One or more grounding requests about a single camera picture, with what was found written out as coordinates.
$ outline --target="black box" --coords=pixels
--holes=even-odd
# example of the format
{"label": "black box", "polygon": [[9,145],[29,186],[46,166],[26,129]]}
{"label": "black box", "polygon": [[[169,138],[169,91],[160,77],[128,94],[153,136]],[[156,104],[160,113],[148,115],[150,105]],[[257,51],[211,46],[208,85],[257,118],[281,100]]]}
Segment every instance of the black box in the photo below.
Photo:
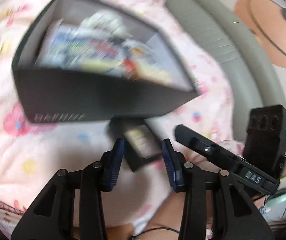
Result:
{"label": "black box", "polygon": [[274,178],[286,164],[286,109],[282,105],[252,109],[243,157]]}
{"label": "black box", "polygon": [[[153,49],[162,54],[162,63],[176,78],[176,85],[35,65],[42,39],[52,22],[63,18],[67,24],[80,25],[99,9],[121,15],[134,39],[146,43],[153,37],[149,46],[155,46]],[[52,0],[19,44],[12,71],[25,114],[33,123],[149,118],[167,114],[198,96],[179,57],[155,27],[98,0]]]}

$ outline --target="flower pattern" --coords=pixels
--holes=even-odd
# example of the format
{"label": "flower pattern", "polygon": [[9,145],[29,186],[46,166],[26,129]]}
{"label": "flower pattern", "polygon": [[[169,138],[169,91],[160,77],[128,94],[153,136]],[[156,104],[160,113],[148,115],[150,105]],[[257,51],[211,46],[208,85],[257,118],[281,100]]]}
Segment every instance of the flower pattern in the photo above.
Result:
{"label": "flower pattern", "polygon": [[204,99],[207,93],[210,91],[210,88],[206,82],[199,82],[198,83],[198,92],[201,94],[200,98]]}
{"label": "flower pattern", "polygon": [[14,201],[14,208],[19,209],[19,201],[18,200]]}
{"label": "flower pattern", "polygon": [[156,170],[163,170],[165,168],[163,159],[153,162],[152,165]]}
{"label": "flower pattern", "polygon": [[145,216],[151,208],[152,208],[151,204],[147,204],[147,205],[143,206],[142,209],[139,211],[138,217]]}
{"label": "flower pattern", "polygon": [[238,149],[237,155],[242,156],[243,150],[244,150],[244,145],[242,143],[237,143],[237,149]]}
{"label": "flower pattern", "polygon": [[201,115],[200,115],[199,112],[195,112],[195,113],[193,114],[193,121],[194,121],[194,122],[200,122],[200,121],[201,121]]}
{"label": "flower pattern", "polygon": [[36,125],[31,124],[24,115],[23,108],[19,102],[14,104],[13,110],[3,122],[4,130],[13,136],[23,136],[26,134],[39,134],[41,132],[52,131],[56,124]]}
{"label": "flower pattern", "polygon": [[186,110],[186,107],[184,105],[178,107],[177,109],[175,109],[173,112],[177,115],[179,114],[183,114]]}
{"label": "flower pattern", "polygon": [[211,140],[219,142],[221,140],[221,131],[217,122],[214,123],[211,129]]}

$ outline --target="black device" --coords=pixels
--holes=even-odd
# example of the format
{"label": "black device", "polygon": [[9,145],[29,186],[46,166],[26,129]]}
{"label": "black device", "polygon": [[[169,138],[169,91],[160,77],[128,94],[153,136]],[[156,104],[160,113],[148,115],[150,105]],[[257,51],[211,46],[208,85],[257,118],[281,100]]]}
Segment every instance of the black device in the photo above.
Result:
{"label": "black device", "polygon": [[[53,21],[62,18],[77,26],[102,9],[120,15],[133,39],[146,43],[153,37],[158,41],[157,48],[162,49],[162,57],[166,59],[160,61],[160,65],[171,74],[171,83],[38,65],[39,46]],[[22,38],[13,57],[12,73],[20,102],[31,123],[150,118],[167,114],[199,95],[195,81],[159,30],[134,14],[98,0],[49,2]]]}
{"label": "black device", "polygon": [[162,140],[143,118],[112,118],[109,131],[124,140],[124,158],[133,172],[162,158]]}
{"label": "black device", "polygon": [[[186,191],[179,240],[204,240],[206,190],[213,192],[213,234],[221,240],[273,240],[266,221],[232,172],[203,171],[162,143],[169,182],[175,192]],[[124,154],[118,139],[99,162],[82,171],[59,170],[42,189],[14,229],[11,240],[73,240],[74,191],[80,189],[80,239],[107,240],[101,191],[116,184]]]}
{"label": "black device", "polygon": [[253,109],[243,157],[274,178],[286,164],[286,109],[282,105]]}
{"label": "black device", "polygon": [[[277,113],[272,112],[272,117],[278,116],[282,122],[276,126],[280,138],[278,147],[274,148],[277,150],[269,152],[269,156],[273,155],[276,158],[279,157],[278,160],[285,160],[282,158],[280,147],[284,143],[282,140],[286,139],[286,133],[285,136],[281,135],[283,124],[286,124],[286,112],[281,107],[265,110],[271,109],[278,110]],[[252,113],[267,114],[264,109]],[[282,114],[282,119],[277,115],[278,113]],[[120,120],[116,119],[112,123],[118,125],[118,121]],[[142,124],[141,120],[136,122],[132,120],[134,127]],[[124,134],[124,129],[121,127],[119,131]],[[174,151],[169,139],[163,140],[162,156],[169,183],[175,192],[187,192],[178,239],[204,240],[205,192],[211,190],[214,211],[213,239],[273,240],[272,231],[245,189],[250,188],[268,195],[275,193],[280,184],[280,169],[273,170],[271,166],[269,171],[272,173],[267,174],[247,160],[234,155],[184,125],[178,125],[174,134],[179,143],[200,153],[208,161],[222,168],[219,173],[203,171],[193,163],[186,162],[182,153]],[[274,140],[268,140],[269,143],[274,143]],[[80,189],[80,239],[107,240],[100,192],[109,192],[116,184],[122,158],[128,150],[126,144],[126,140],[117,139],[113,149],[105,152],[99,162],[90,164],[82,171],[68,173],[66,170],[59,170],[28,208],[11,239],[73,239],[74,191]],[[250,151],[249,156],[258,153],[261,154],[260,151]]]}

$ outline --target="pink bedsheet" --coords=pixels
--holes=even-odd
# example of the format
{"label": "pink bedsheet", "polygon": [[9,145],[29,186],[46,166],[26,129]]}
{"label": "pink bedsheet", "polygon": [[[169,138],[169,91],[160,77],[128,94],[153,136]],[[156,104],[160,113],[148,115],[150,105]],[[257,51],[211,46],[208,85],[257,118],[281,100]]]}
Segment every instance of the pink bedsheet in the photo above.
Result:
{"label": "pink bedsheet", "polygon": [[[49,1],[0,0],[0,200],[21,211],[28,208],[58,169],[83,169],[113,145],[106,133],[107,121],[38,126],[25,119],[14,87],[11,60],[30,23]],[[164,0],[105,1],[156,23],[203,93],[170,114],[150,119],[160,136],[170,138],[177,151],[204,169],[217,170],[174,141],[175,125],[184,124],[213,141],[225,141],[224,147],[240,154],[243,145],[232,141],[233,97],[229,82],[219,64],[167,11]],[[137,173],[123,162],[115,189],[102,195],[106,225],[150,217],[170,190],[163,161]]]}

